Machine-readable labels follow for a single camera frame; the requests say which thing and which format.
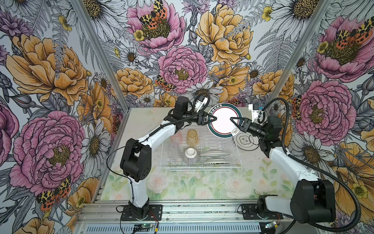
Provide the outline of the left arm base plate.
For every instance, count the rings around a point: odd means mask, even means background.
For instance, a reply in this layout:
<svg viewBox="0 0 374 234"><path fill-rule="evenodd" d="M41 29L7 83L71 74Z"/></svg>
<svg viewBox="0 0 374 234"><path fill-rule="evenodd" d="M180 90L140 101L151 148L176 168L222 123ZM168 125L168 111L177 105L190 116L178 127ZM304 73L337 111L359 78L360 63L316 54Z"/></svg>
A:
<svg viewBox="0 0 374 234"><path fill-rule="evenodd" d="M163 205L150 204L144 208L125 205L121 214L121 221L160 221L162 219Z"/></svg>

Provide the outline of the teal rimmed white plate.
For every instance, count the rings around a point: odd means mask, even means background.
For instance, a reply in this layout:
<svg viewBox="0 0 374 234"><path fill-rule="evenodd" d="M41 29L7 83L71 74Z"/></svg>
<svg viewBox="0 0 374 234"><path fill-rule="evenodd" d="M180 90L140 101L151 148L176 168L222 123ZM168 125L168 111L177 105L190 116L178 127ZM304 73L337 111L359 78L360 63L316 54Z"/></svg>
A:
<svg viewBox="0 0 374 234"><path fill-rule="evenodd" d="M244 151L254 151L259 148L259 139L249 133L239 133L234 137L237 147Z"/></svg>

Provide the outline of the teal rimmed deep plate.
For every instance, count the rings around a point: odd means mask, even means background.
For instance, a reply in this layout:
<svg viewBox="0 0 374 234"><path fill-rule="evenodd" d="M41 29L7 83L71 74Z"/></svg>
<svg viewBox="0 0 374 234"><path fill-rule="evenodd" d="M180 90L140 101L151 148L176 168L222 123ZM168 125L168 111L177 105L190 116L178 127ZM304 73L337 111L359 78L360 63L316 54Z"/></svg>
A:
<svg viewBox="0 0 374 234"><path fill-rule="evenodd" d="M222 152L222 151L209 151L209 152L205 152L205 153L202 153L200 156L202 157L226 157L226 156L230 156L231 153L228 153L228 152Z"/></svg>

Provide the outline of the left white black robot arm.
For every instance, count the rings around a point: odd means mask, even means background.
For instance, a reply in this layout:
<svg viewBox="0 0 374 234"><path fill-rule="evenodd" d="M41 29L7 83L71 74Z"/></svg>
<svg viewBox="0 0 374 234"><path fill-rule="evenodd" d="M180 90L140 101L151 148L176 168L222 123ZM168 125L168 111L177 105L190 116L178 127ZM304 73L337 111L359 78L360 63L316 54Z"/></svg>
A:
<svg viewBox="0 0 374 234"><path fill-rule="evenodd" d="M199 94L193 102L180 96L158 127L139 139L131 138L126 142L119 165L124 177L130 180L132 196L129 207L139 217L144 218L149 211L145 179L152 168L153 150L183 129L186 123L202 126L216 121L216 117L205 112L209 103L207 93Z"/></svg>

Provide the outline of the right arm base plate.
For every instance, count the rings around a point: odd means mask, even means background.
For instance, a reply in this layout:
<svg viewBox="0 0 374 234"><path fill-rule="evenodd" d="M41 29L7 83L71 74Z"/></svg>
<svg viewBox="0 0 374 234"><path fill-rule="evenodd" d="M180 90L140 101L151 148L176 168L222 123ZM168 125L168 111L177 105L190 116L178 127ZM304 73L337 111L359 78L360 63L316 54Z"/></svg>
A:
<svg viewBox="0 0 374 234"><path fill-rule="evenodd" d="M283 216L277 212L264 211L260 213L257 209L257 205L254 203L241 204L237 212L242 215L244 220L282 220Z"/></svg>

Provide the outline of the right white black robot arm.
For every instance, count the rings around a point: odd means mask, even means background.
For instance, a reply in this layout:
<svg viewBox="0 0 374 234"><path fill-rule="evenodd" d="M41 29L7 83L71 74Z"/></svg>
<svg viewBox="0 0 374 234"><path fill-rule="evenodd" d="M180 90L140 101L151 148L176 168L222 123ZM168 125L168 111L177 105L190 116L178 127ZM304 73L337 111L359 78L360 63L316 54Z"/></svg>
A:
<svg viewBox="0 0 374 234"><path fill-rule="evenodd" d="M283 150L279 139L283 129L281 118L270 116L263 125L248 118L231 117L230 120L237 130L258 137L262 152L282 169L295 186L290 199L277 195L259 196L256 207L259 216L281 213L293 217L299 223L308 224L336 219L333 184L329 180L320 179L311 167L296 162L289 152Z"/></svg>

